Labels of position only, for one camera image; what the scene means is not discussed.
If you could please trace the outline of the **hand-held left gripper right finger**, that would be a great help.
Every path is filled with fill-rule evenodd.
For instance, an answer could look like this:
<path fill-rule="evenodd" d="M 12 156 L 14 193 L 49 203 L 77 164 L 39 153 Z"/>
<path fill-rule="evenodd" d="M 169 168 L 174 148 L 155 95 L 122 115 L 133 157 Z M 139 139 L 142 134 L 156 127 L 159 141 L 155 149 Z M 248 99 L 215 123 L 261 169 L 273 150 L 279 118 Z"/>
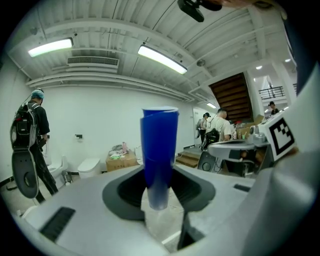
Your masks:
<path fill-rule="evenodd" d="M 183 208 L 177 249 L 203 239 L 235 213 L 254 182 L 253 179 L 175 165 L 171 188 Z"/>

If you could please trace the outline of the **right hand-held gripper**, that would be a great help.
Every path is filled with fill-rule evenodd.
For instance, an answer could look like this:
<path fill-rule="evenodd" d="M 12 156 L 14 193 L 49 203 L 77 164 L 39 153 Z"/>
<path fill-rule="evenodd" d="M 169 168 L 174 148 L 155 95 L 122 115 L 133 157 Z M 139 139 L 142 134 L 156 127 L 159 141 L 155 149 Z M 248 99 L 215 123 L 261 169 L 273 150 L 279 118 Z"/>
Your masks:
<path fill-rule="evenodd" d="M 282 112 L 250 127 L 249 142 L 245 140 L 226 140 L 212 143 L 208 153 L 222 160 L 244 160 L 249 152 L 257 148 L 270 146 L 273 161 L 287 154 L 296 144 L 294 135 Z"/>

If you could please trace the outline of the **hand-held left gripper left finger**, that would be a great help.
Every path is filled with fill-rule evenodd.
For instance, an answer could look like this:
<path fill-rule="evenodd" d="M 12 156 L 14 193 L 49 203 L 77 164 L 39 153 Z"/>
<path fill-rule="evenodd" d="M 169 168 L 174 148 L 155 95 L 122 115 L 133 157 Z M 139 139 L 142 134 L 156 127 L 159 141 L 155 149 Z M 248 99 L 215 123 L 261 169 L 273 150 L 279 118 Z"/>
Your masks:
<path fill-rule="evenodd" d="M 143 222 L 121 219 L 103 202 L 105 186 L 135 170 L 127 167 L 80 179 L 31 210 L 24 220 L 39 231 L 60 207 L 71 208 L 75 213 L 55 243 L 59 249 L 82 256 L 167 256 L 167 249 Z"/>

